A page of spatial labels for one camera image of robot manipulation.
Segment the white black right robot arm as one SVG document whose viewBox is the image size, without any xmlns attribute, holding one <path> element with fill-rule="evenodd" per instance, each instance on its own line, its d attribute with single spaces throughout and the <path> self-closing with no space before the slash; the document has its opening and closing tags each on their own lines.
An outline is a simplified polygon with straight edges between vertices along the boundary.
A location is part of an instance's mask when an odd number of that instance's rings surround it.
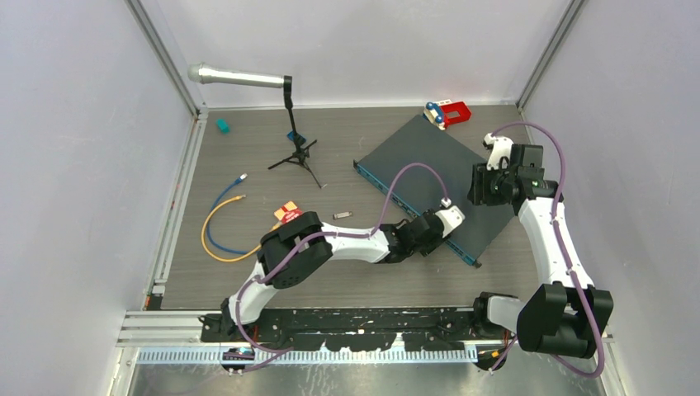
<svg viewBox="0 0 700 396">
<path fill-rule="evenodd" d="M 565 222 L 557 181 L 537 167 L 473 167 L 468 199 L 474 205 L 509 205 L 529 238 L 540 286 L 526 302 L 483 292 L 475 299 L 471 327 L 492 338 L 513 332 L 524 351 L 589 359 L 613 311 L 613 297 L 587 275 Z"/>
</svg>

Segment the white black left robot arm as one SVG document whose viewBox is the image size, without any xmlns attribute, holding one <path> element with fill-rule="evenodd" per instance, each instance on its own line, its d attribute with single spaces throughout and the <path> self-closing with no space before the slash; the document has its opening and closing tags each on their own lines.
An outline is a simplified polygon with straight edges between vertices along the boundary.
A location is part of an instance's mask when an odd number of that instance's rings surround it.
<svg viewBox="0 0 700 396">
<path fill-rule="evenodd" d="M 464 218 L 461 210 L 452 206 L 375 229 L 350 229 L 325 223 L 314 211 L 305 212 L 262 237 L 250 276 L 222 302 L 221 330 L 235 342 L 244 341 L 278 291 L 299 285 L 326 262 L 391 264 L 416 253 L 427 256 Z"/>
</svg>

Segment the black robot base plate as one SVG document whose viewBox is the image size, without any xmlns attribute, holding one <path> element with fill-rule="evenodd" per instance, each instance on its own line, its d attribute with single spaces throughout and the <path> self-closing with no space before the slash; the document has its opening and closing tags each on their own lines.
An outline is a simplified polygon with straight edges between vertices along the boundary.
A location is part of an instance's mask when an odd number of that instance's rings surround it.
<svg viewBox="0 0 700 396">
<path fill-rule="evenodd" d="M 228 314 L 199 317 L 203 342 L 243 342 L 248 335 L 273 350 L 386 351 L 402 341 L 406 351 L 455 351 L 467 341 L 495 340 L 506 330 L 467 308 L 264 309 L 257 321 L 234 325 Z"/>
</svg>

